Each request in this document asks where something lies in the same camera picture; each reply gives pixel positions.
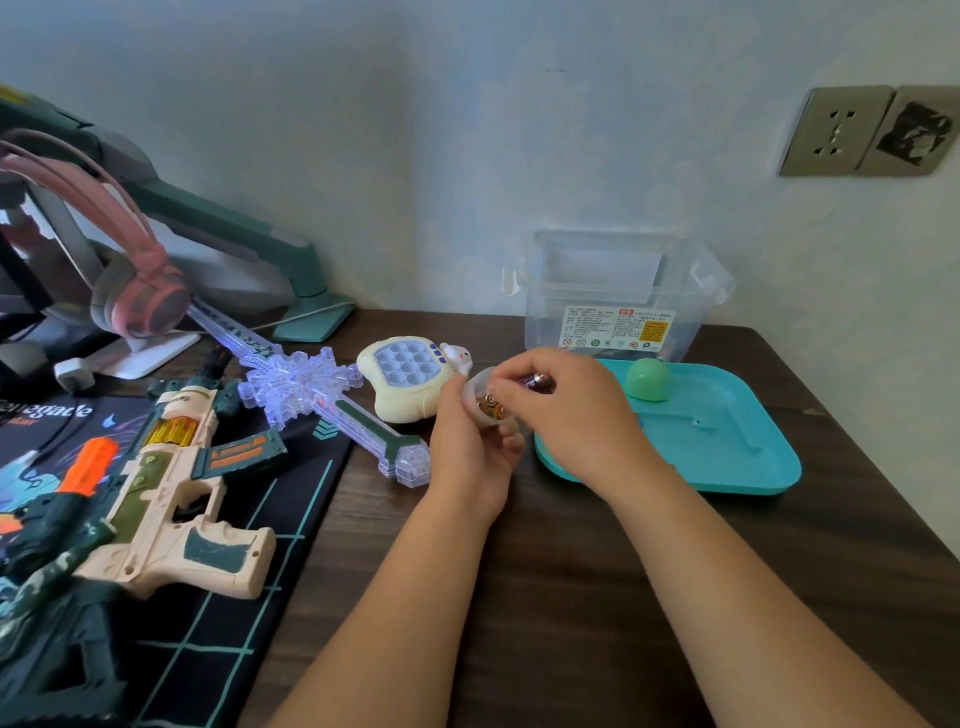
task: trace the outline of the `transparent toy sword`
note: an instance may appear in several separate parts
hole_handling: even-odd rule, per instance
[[[317,356],[283,353],[279,344],[238,324],[195,298],[190,318],[249,367],[238,393],[246,407],[262,407],[270,426],[283,429],[300,415],[315,412],[376,456],[381,473],[411,488],[430,480],[430,450],[416,435],[401,435],[344,395],[363,386],[356,364],[337,366],[333,349]]]

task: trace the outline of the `person's right hand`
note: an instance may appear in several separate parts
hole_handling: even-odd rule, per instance
[[[514,381],[533,372],[552,376],[556,391],[539,394]],[[636,476],[636,469],[663,463],[616,377],[595,359],[534,349],[496,367],[488,388],[511,414],[540,434],[565,470],[604,499],[610,499],[617,483]]]

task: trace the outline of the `white headphone stand base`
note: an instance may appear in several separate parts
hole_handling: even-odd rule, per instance
[[[86,358],[96,374],[118,379],[142,379],[185,352],[198,341],[193,332],[168,333],[149,339],[117,339]]]

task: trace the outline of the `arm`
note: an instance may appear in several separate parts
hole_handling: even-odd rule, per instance
[[[493,395],[611,506],[720,728],[927,725],[660,458],[602,365],[535,350],[493,375],[533,371],[556,393]]]
[[[272,728],[446,725],[480,555],[523,451],[516,423],[481,437],[463,385],[444,386],[426,495]]]

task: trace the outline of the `blue bubble button pad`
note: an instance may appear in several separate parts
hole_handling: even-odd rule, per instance
[[[378,349],[373,357],[387,384],[397,389],[426,384],[440,373],[440,364],[446,363],[435,345],[428,348],[420,341],[395,341]]]

